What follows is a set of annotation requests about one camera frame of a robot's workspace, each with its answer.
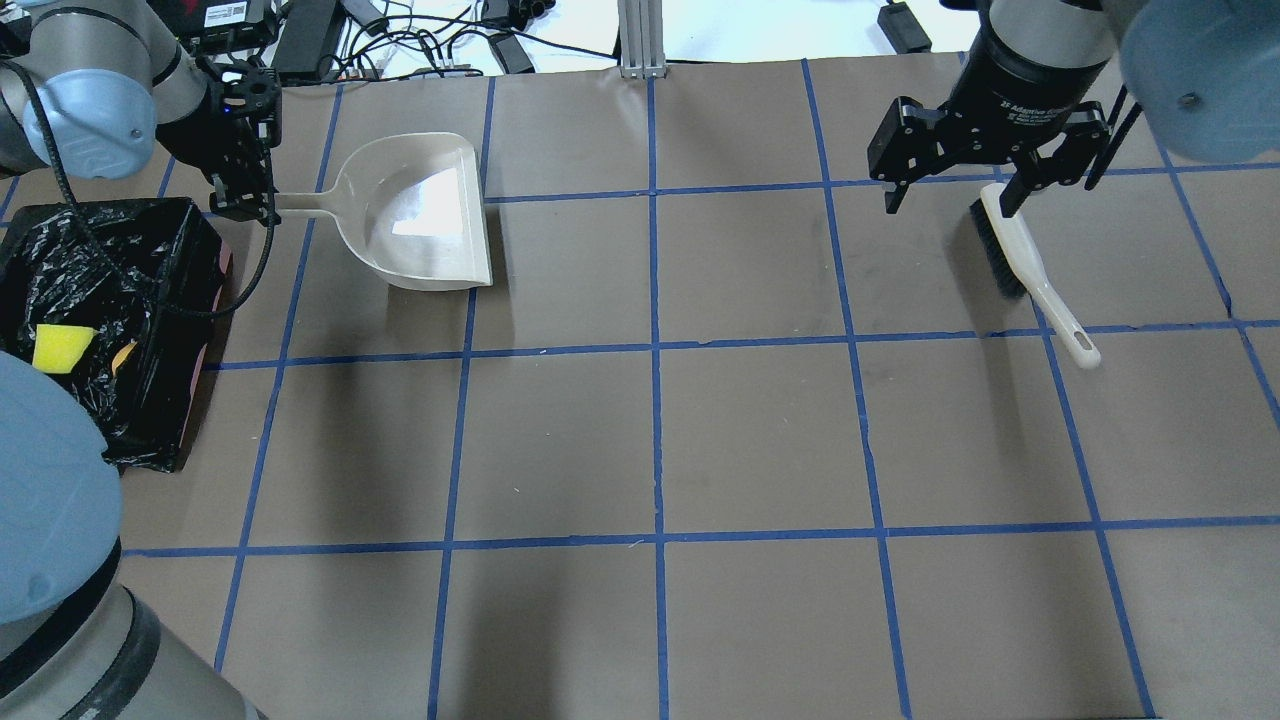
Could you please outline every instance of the yellow object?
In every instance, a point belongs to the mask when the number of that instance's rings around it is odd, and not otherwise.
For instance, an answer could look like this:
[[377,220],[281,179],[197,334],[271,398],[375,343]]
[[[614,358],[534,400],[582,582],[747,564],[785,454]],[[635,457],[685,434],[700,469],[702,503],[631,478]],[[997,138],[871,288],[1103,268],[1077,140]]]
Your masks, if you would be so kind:
[[124,361],[129,359],[129,355],[133,354],[133,348],[137,346],[138,346],[137,342],[131,342],[129,345],[125,345],[124,347],[120,348],[119,352],[115,354],[115,357],[111,359],[111,377],[115,377],[115,373],[120,369],[120,365],[123,365]]
[[50,375],[65,375],[79,363],[97,331],[79,325],[36,325],[31,365]]

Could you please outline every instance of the label sticker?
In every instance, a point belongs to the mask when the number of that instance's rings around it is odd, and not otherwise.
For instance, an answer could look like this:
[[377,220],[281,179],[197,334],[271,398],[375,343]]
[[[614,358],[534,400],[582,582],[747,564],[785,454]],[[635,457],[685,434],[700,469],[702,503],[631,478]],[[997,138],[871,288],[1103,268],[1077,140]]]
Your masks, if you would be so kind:
[[248,15],[248,3],[214,5],[205,10],[205,27],[230,26],[244,22]]

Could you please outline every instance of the brush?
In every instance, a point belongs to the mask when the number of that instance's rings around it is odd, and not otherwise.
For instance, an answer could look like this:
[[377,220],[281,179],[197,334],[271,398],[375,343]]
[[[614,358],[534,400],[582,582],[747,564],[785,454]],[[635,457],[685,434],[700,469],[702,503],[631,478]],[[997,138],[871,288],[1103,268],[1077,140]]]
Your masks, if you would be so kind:
[[1000,211],[1000,193],[1004,190],[1004,183],[991,183],[982,188],[979,199],[969,206],[978,237],[987,251],[991,272],[996,277],[996,286],[1009,299],[1029,293],[1044,311],[1075,364],[1085,370],[1097,368],[1102,363],[1102,354],[1050,284],[1044,263],[1036,250],[1036,241],[1032,240],[1023,213],[1019,210],[1012,218],[1006,218]]

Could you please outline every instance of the metal post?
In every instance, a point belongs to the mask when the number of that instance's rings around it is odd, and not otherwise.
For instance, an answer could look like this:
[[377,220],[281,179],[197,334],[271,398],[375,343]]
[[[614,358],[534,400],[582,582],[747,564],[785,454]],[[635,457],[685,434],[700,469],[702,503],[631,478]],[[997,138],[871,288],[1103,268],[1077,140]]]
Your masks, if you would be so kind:
[[662,49],[662,0],[618,0],[618,37],[622,77],[667,76],[667,54]]

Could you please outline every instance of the black plastic bag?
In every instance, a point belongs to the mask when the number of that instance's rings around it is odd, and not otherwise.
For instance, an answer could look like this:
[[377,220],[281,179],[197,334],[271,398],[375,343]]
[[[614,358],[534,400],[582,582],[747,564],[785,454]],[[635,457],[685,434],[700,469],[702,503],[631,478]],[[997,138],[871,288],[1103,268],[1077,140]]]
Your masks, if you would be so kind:
[[[65,205],[23,208],[0,242],[0,350],[29,363],[37,324],[95,328],[72,372],[50,377],[97,423],[109,462],[173,471],[214,325],[156,307],[212,309],[230,256],[187,197],[82,208],[131,281],[74,229]],[[129,343],[136,346],[113,370]]]

